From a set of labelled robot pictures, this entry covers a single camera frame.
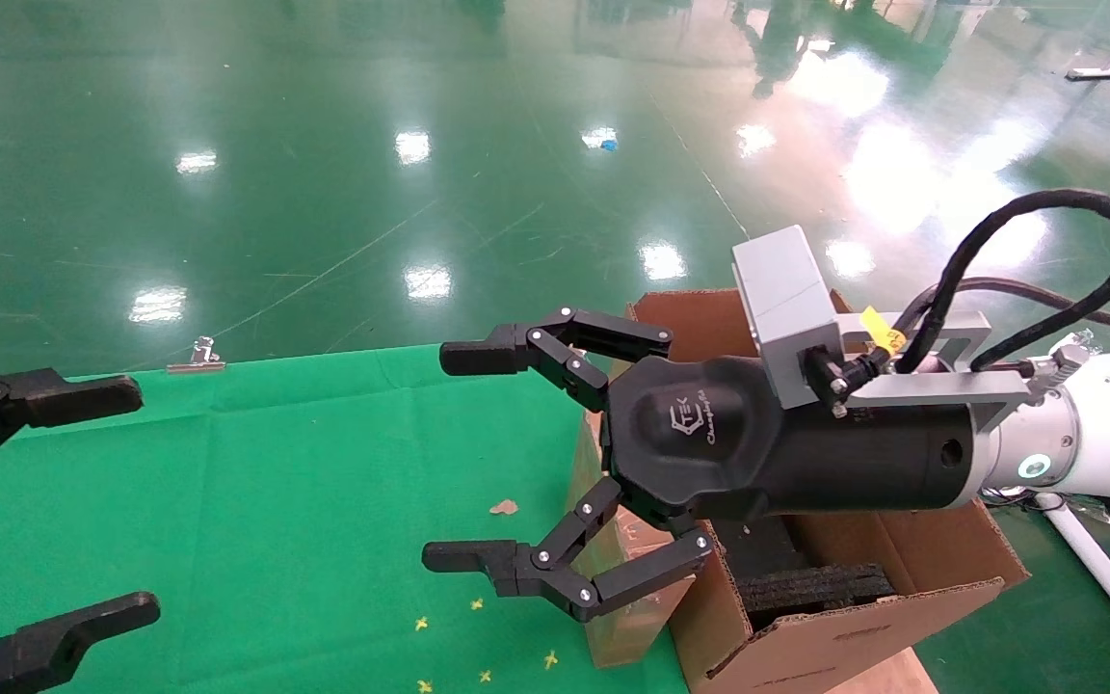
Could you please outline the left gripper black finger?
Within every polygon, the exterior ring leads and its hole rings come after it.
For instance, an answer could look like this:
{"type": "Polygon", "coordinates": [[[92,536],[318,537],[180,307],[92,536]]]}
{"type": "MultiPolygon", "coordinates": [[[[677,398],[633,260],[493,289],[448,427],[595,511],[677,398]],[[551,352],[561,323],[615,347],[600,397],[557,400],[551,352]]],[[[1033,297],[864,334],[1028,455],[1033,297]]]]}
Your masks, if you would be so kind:
{"type": "Polygon", "coordinates": [[[137,592],[17,628],[0,637],[0,693],[40,693],[65,685],[98,642],[160,618],[154,594],[137,592]]]}
{"type": "Polygon", "coordinates": [[[0,374],[0,447],[26,428],[62,428],[142,405],[140,384],[128,375],[70,382],[50,368],[0,374]]]}

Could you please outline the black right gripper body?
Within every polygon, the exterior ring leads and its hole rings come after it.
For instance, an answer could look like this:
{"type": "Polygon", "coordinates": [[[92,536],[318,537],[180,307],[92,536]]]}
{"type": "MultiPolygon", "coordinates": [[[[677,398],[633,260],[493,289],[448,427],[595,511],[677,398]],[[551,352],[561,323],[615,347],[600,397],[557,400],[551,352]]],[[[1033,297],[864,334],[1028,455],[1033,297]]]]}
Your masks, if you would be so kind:
{"type": "Polygon", "coordinates": [[[759,359],[639,361],[607,390],[603,460],[653,527],[948,507],[973,456],[965,405],[785,409],[759,359]]]}

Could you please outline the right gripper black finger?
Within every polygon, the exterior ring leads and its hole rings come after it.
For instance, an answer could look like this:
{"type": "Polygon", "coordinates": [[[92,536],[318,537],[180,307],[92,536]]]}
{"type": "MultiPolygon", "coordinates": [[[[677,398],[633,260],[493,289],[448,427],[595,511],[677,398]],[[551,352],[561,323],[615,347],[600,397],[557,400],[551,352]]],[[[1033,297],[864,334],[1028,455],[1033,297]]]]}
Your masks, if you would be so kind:
{"type": "Polygon", "coordinates": [[[537,322],[507,322],[480,341],[448,341],[438,346],[438,365],[454,378],[512,375],[525,370],[545,378],[587,412],[608,406],[610,379],[591,364],[587,353],[613,360],[664,359],[674,331],[591,310],[561,306],[537,322]]]}
{"type": "Polygon", "coordinates": [[[669,544],[592,579],[582,575],[573,567],[574,559],[625,497],[617,480],[602,477],[535,546],[512,540],[428,542],[422,564],[435,573],[482,573],[500,599],[545,599],[577,623],[588,624],[695,575],[714,549],[708,533],[688,521],[669,544]]]}

